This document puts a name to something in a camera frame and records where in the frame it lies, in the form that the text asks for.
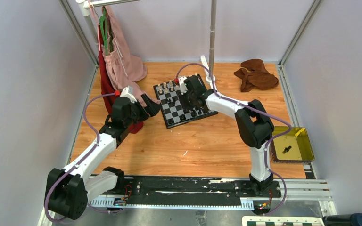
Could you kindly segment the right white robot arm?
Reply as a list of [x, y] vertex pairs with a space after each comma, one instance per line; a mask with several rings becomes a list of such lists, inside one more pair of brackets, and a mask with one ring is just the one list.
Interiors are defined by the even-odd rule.
[[274, 125], [258, 100], [239, 101], [207, 89], [197, 75], [182, 76], [175, 80], [180, 88], [179, 99], [184, 108], [216, 111], [233, 118], [242, 141], [249, 147], [252, 168], [249, 174], [250, 190], [255, 196], [263, 196], [273, 182], [269, 155], [265, 144], [272, 138]]

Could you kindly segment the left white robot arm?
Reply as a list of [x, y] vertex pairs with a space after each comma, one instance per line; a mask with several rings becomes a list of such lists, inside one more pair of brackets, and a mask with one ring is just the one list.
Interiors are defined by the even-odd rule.
[[96, 130], [90, 126], [96, 133], [93, 142], [64, 168], [53, 168], [48, 173], [44, 211], [53, 223], [77, 220], [90, 202], [102, 193], [110, 190], [113, 194], [121, 194], [125, 190], [122, 170], [108, 167], [97, 176], [93, 177], [92, 173], [125, 140], [134, 125], [157, 115], [161, 105], [142, 94], [140, 97], [146, 104], [142, 106], [131, 87], [114, 92], [113, 96], [112, 112], [103, 127]]

